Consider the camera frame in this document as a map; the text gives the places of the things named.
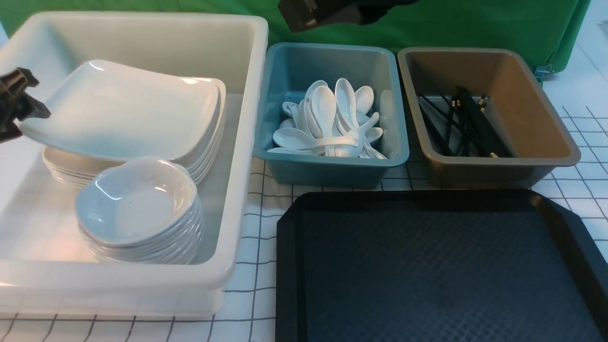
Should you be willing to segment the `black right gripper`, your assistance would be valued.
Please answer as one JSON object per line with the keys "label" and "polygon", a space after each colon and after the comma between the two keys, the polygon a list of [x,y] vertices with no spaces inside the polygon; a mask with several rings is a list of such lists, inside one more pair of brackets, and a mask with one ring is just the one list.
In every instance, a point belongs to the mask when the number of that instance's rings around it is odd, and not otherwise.
{"label": "black right gripper", "polygon": [[369,25],[396,6],[416,0],[281,0],[278,9],[291,32],[306,32],[338,23]]}

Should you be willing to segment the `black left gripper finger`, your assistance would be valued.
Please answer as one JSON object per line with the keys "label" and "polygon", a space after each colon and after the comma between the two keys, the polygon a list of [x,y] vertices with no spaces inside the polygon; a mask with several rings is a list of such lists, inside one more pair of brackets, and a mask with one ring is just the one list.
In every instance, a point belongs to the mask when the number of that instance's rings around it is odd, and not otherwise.
{"label": "black left gripper finger", "polygon": [[48,119],[47,106],[26,93],[28,87],[36,87],[39,81],[26,68],[16,67],[0,78],[0,142],[20,138],[23,134],[15,123],[29,118]]}

